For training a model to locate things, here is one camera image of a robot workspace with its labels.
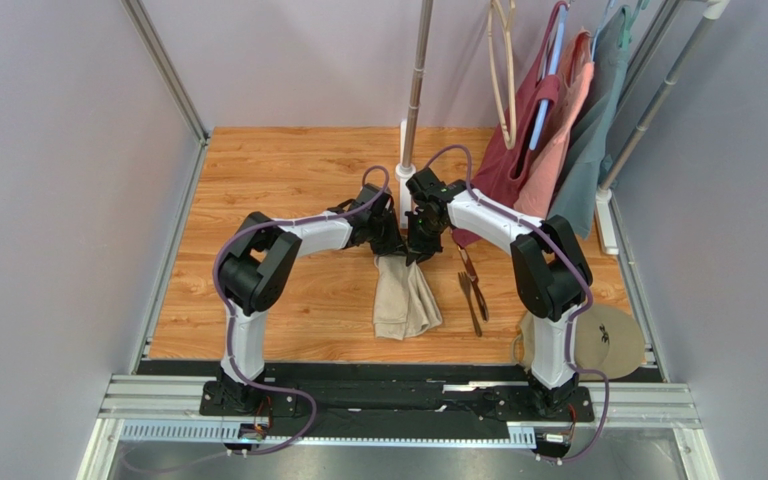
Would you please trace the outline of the beige cloth napkin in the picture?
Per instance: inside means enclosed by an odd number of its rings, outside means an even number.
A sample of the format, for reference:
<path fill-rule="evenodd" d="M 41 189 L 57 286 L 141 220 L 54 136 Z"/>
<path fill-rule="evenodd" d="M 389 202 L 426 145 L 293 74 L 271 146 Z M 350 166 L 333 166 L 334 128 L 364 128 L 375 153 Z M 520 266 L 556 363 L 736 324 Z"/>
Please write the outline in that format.
<path fill-rule="evenodd" d="M 376 256 L 378 270 L 372 324 L 376 338 L 405 340 L 440 327 L 443 316 L 417 263 L 398 255 Z"/>

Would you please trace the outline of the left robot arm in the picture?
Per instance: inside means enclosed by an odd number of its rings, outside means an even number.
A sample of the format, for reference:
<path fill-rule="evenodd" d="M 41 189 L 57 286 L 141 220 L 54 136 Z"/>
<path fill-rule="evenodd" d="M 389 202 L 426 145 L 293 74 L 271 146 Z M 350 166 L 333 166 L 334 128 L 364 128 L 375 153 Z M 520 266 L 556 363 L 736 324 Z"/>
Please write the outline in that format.
<path fill-rule="evenodd" d="M 404 242 L 388 188 L 366 183 L 349 199 L 316 216 L 273 219 L 249 214 L 220 249 L 214 285 L 224 303 L 227 334 L 217 395 L 246 410 L 262 390 L 265 323 L 285 290 L 297 259 L 369 244 L 374 254 L 402 254 Z"/>

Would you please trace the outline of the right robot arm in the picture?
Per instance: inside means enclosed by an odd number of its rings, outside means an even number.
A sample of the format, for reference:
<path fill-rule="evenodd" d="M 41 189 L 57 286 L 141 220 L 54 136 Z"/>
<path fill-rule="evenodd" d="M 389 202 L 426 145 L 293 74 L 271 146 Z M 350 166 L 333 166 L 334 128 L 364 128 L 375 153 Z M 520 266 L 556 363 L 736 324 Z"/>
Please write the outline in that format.
<path fill-rule="evenodd" d="M 528 217 L 469 189 L 463 180 L 446 185 L 429 168 L 411 176 L 406 188 L 415 204 L 406 214 L 409 262 L 441 252 L 448 229 L 473 233 L 510 255 L 517 294 L 533 316 L 531 401 L 543 416 L 561 410 L 578 386 L 572 330 L 591 280 L 569 223 L 562 217 Z"/>

